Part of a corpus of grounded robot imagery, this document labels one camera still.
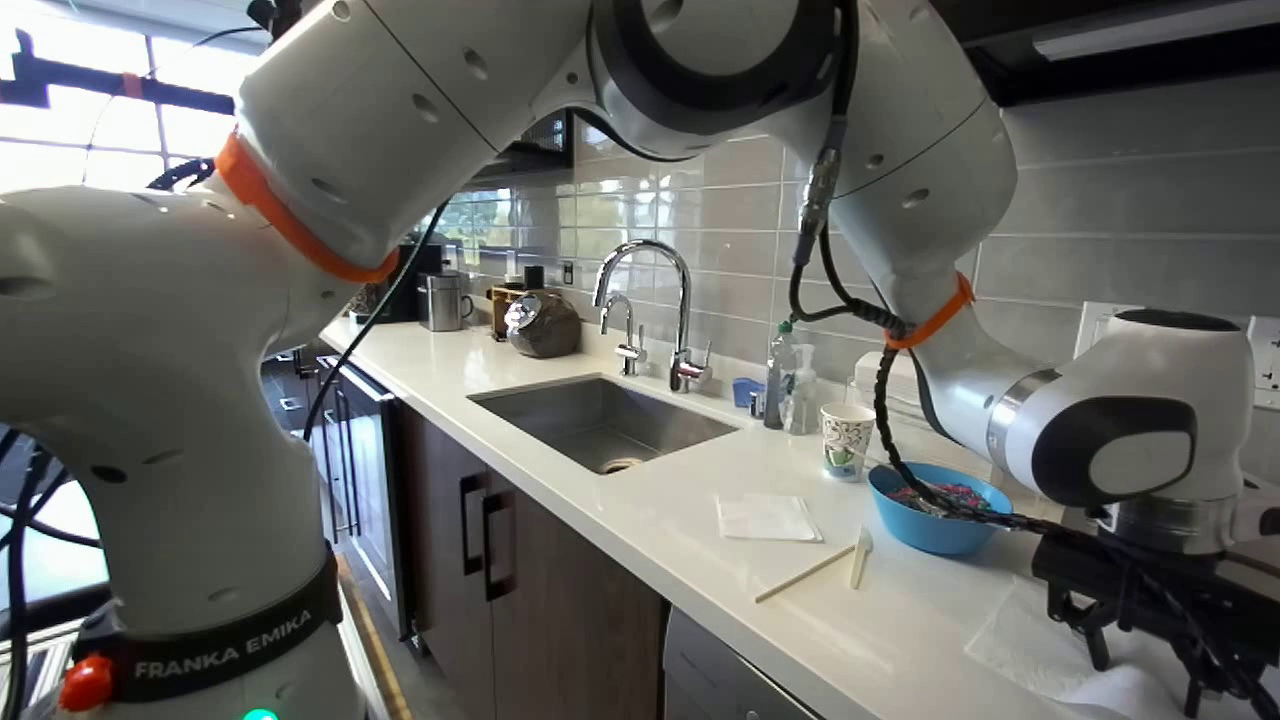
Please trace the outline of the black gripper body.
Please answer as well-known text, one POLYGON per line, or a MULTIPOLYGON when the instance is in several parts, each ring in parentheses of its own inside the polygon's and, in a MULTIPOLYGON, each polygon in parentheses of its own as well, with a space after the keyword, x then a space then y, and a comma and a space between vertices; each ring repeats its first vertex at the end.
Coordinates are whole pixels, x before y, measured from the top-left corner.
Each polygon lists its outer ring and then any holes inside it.
POLYGON ((1049 587, 1049 617, 1084 638, 1097 666, 1111 663, 1106 628, 1157 637, 1188 666, 1280 660, 1280 603, 1225 578, 1210 558, 1057 528, 1037 543, 1033 576, 1049 587))

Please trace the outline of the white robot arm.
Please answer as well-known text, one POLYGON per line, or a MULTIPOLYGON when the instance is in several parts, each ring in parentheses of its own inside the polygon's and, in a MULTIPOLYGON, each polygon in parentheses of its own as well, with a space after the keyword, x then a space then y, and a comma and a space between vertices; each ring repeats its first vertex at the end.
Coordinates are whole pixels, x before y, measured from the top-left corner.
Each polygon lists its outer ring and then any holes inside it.
POLYGON ((243 77, 205 182, 0 196, 0 419, 88 480, 111 585, 60 710, 353 710, 311 466, 255 366, 399 275, 411 222, 555 113, 659 162, 776 133, 807 162, 797 258, 863 262, 850 309, 937 430, 1106 507, 1141 578, 1232 543, 1245 400, 1208 378, 1232 329, 1133 310, 1037 366, 976 319, 959 258, 1015 167, 932 0, 319 0, 243 77))

